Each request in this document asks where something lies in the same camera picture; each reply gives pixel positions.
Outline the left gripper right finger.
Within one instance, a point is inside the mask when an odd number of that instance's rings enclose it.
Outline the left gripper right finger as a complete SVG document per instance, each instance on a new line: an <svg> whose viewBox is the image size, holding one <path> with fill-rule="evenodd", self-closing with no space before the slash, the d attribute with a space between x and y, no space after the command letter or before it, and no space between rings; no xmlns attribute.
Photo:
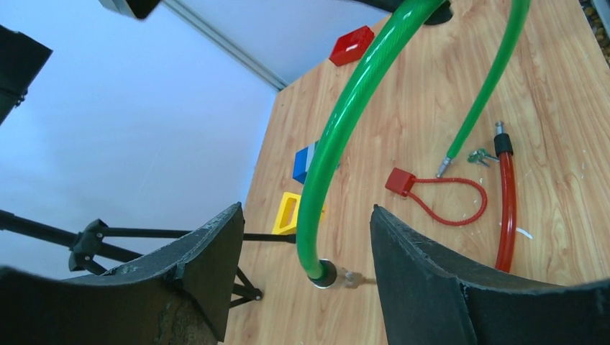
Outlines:
<svg viewBox="0 0 610 345"><path fill-rule="evenodd" d="M370 235L390 344L607 344L609 281L560 286L496 270L374 206Z"/></svg>

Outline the blue green stacked blocks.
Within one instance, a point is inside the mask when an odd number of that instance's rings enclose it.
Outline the blue green stacked blocks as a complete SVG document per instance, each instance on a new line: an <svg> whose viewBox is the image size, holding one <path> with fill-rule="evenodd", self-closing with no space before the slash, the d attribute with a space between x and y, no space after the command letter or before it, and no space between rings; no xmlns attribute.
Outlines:
<svg viewBox="0 0 610 345"><path fill-rule="evenodd" d="M319 142L315 141L309 146L300 149L294 156L292 178L302 185L306 181L309 167L311 166L315 150L318 146Z"/></svg>

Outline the yellow triangular plastic piece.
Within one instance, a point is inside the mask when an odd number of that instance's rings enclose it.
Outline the yellow triangular plastic piece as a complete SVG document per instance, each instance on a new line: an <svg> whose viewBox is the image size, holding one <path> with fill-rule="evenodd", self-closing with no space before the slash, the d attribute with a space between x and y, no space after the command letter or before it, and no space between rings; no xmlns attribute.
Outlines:
<svg viewBox="0 0 610 345"><path fill-rule="evenodd" d="M296 234L300 203L301 195L291 192L283 193L271 234Z"/></svg>

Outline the red window block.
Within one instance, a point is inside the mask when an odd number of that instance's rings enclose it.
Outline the red window block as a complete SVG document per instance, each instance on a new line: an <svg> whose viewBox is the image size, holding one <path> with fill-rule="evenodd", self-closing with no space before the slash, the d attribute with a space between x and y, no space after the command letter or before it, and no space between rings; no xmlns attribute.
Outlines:
<svg viewBox="0 0 610 345"><path fill-rule="evenodd" d="M368 26L362 26L339 37L329 60L337 67L358 61L366 52L375 34Z"/></svg>

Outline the black music stand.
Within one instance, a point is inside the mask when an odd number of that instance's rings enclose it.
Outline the black music stand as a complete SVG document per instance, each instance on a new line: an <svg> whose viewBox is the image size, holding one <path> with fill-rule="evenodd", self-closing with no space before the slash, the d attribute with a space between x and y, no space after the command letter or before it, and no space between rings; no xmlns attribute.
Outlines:
<svg viewBox="0 0 610 345"><path fill-rule="evenodd" d="M1 121L25 100L28 88L53 51L31 37L1 27ZM109 227L102 220L92 221L83 231L74 234L57 227L1 211L1 230L50 242L70 250L71 272L88 271L102 275L106 269L94 261L100 256L127 263L142 255L128 249L105 244L109 237L179 239L188 231L166 229L130 229Z"/></svg>

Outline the red padlock with thin cable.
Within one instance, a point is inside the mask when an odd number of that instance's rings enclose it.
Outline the red padlock with thin cable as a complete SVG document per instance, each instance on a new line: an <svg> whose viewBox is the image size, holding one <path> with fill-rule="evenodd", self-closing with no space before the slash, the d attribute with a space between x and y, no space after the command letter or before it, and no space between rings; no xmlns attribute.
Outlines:
<svg viewBox="0 0 610 345"><path fill-rule="evenodd" d="M445 226L467 226L481 218L488 207L488 194L477 181L459 177L419 178L414 173L393 168L386 178L384 188L402 198L410 199L418 204L434 221ZM474 213L463 213L457 218L449 219L458 211L473 210L472 206L459 205L460 196L453 192L464 192L475 197Z"/></svg>

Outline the small key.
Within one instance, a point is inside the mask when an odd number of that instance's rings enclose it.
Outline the small key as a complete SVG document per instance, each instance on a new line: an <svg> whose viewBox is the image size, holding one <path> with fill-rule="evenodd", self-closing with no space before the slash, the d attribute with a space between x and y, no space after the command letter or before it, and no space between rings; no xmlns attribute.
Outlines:
<svg viewBox="0 0 610 345"><path fill-rule="evenodd" d="M477 149L475 151L472 151L467 158L467 161L469 163L473 163L473 164L477 164L477 165L482 165L484 167L490 167L490 163L491 162L500 162L500 159L497 157L494 157L492 154L490 154L486 149L484 148L480 148Z"/></svg>

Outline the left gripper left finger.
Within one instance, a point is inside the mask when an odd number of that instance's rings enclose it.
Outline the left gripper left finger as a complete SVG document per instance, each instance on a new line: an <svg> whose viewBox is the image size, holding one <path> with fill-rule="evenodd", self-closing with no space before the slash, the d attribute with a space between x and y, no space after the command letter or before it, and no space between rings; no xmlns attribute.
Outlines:
<svg viewBox="0 0 610 345"><path fill-rule="evenodd" d="M3 344L223 341L245 220L235 203L202 227L102 275L1 268Z"/></svg>

